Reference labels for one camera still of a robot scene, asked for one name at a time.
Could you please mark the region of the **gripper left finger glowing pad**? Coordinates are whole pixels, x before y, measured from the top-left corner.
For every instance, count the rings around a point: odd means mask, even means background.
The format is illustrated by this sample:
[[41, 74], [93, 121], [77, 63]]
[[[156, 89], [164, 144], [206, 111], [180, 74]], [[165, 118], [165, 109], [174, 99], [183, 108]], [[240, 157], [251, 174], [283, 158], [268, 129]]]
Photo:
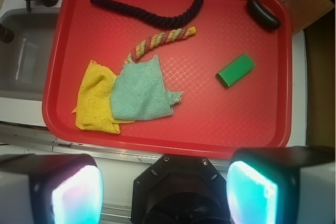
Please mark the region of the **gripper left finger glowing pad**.
[[102, 205], [88, 154], [1, 155], [1, 223], [99, 223]]

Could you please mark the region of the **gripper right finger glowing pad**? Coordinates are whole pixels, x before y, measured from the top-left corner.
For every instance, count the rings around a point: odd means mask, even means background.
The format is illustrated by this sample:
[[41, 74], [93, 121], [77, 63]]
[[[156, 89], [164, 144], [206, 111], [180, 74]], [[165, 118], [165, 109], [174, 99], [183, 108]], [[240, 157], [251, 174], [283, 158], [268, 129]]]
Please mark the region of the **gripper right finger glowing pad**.
[[335, 223], [335, 149], [240, 148], [227, 171], [233, 223]]

